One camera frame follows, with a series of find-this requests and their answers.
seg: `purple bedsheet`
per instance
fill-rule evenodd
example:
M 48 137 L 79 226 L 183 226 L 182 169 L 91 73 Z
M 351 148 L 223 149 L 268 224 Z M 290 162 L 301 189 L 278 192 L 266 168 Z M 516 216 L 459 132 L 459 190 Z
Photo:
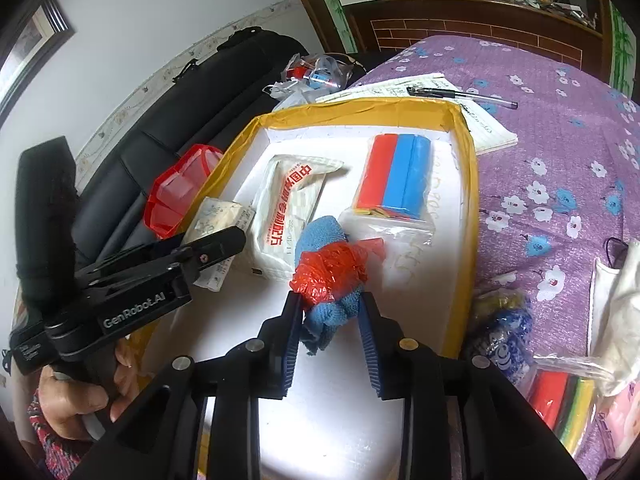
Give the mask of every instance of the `purple bedsheet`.
M 419 41 L 357 84 L 432 72 L 520 104 L 482 105 L 519 141 L 478 156 L 476 286 L 530 294 L 533 351 L 585 355 L 593 259 L 606 238 L 638 235 L 640 107 L 572 66 L 458 36 Z M 578 464 L 594 478 L 605 457 L 592 424 Z

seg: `metal screw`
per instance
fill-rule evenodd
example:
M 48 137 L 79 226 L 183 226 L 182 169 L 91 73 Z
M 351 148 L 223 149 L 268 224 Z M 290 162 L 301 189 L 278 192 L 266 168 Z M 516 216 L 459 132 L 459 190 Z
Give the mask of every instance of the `metal screw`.
M 488 368 L 491 365 L 491 361 L 483 355 L 476 355 L 471 359 L 471 364 L 476 368 Z
M 419 346 L 418 342 L 415 339 L 411 339 L 410 337 L 401 339 L 398 345 L 402 350 L 415 350 Z
M 259 352 L 264 348 L 264 341 L 262 339 L 249 339 L 244 345 L 249 352 Z
M 171 366 L 174 367 L 174 370 L 186 370 L 191 366 L 191 359 L 184 355 L 177 357 L 174 359 L 174 362 L 171 363 Z

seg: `notebook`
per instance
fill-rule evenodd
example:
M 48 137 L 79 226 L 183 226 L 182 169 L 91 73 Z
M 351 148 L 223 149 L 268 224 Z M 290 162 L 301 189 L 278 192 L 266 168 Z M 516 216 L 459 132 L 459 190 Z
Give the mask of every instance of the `notebook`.
M 379 83 L 356 86 L 319 98 L 318 103 L 333 103 L 348 99 L 365 97 L 411 97 L 406 91 L 408 86 L 457 90 L 456 86 L 444 77 L 433 73 L 417 76 L 389 79 Z M 502 126 L 489 112 L 470 99 L 447 99 L 460 105 L 476 147 L 476 155 L 508 148 L 518 143 L 518 136 Z

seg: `black pen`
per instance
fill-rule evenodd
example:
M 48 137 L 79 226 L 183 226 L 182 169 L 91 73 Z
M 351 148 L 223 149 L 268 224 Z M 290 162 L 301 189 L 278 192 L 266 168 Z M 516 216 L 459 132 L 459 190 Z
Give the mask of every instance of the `black pen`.
M 511 110 L 518 109 L 518 103 L 514 101 L 505 101 L 497 97 L 489 97 L 479 94 L 471 94 L 469 92 L 460 92 L 458 90 L 449 90 L 445 88 L 425 88 L 425 87 L 407 87 L 406 91 L 414 97 L 435 97 L 438 99 L 473 99 L 474 101 L 483 101 L 486 103 L 494 103 Z

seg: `red plastic container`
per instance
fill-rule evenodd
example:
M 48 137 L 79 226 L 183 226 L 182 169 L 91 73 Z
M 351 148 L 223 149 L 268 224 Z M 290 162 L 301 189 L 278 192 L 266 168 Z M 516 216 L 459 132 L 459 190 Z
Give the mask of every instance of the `red plastic container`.
M 145 225 L 160 238 L 175 235 L 222 152 L 206 144 L 194 144 L 178 162 L 156 178 L 146 201 Z

